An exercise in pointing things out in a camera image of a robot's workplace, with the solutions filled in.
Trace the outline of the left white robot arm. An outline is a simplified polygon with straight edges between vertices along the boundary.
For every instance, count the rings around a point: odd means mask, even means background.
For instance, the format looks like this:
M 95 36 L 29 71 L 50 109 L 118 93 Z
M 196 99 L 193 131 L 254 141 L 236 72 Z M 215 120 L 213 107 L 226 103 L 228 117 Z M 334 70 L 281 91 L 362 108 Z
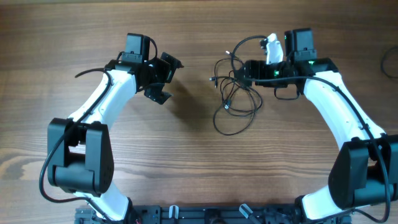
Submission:
M 77 223 L 142 223 L 129 197 L 113 182 L 114 157 L 109 130 L 136 93 L 162 105 L 164 92 L 180 60 L 164 52 L 149 57 L 155 41 L 128 33 L 125 49 L 100 68 L 103 79 L 85 103 L 68 118 L 54 118 L 47 129 L 47 158 L 39 176 L 43 198 L 53 203 L 84 200 L 91 213 Z

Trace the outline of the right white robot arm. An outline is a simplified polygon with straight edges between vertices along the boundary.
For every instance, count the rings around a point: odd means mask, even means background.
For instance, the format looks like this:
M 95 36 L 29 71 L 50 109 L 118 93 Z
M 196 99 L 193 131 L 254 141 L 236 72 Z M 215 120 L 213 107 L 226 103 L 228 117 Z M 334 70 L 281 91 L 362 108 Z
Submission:
M 248 60 L 234 69 L 245 86 L 295 85 L 325 120 L 339 153 L 328 183 L 296 199 L 292 223 L 339 223 L 350 213 L 384 204 L 384 223 L 397 200 L 397 136 L 387 134 L 361 109 L 329 58 L 318 58 L 309 28 L 288 30 L 284 40 L 260 36 L 265 60 Z

